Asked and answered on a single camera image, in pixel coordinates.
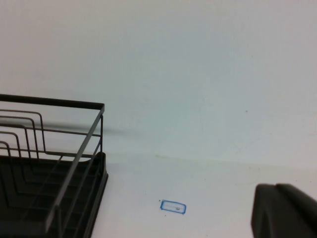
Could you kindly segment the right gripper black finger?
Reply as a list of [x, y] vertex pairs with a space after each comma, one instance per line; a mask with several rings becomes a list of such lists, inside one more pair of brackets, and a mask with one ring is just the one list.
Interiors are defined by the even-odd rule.
[[255, 238], [315, 238], [317, 201], [291, 184], [258, 184], [251, 227]]

